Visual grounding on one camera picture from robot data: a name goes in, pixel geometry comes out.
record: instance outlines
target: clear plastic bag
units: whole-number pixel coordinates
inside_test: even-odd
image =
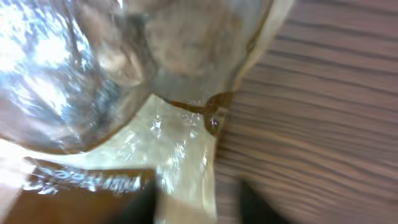
[[[0,157],[155,169],[158,223],[214,223],[213,154],[231,92],[291,6],[0,0]],[[26,175],[0,182],[20,189]]]

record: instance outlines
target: plastic packaging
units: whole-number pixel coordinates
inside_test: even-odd
[[[216,135],[231,92],[291,6],[0,0],[0,157],[21,169],[25,157],[154,169],[164,193],[157,223],[216,222]],[[1,169],[0,187],[14,192],[3,215],[35,167]]]

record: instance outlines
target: wooden table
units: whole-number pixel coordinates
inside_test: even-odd
[[[243,175],[297,223],[398,223],[398,0],[298,0],[234,98],[220,223]]]

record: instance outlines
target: wood grain surface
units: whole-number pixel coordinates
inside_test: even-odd
[[[398,1],[298,0],[233,100],[217,158],[295,223],[398,223]]]

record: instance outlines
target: plastic wrapper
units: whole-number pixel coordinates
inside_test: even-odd
[[[3,220],[40,167],[29,157],[85,172],[153,169],[157,223],[216,222],[213,155],[231,92],[291,5],[0,0],[0,157],[13,164],[1,169]]]

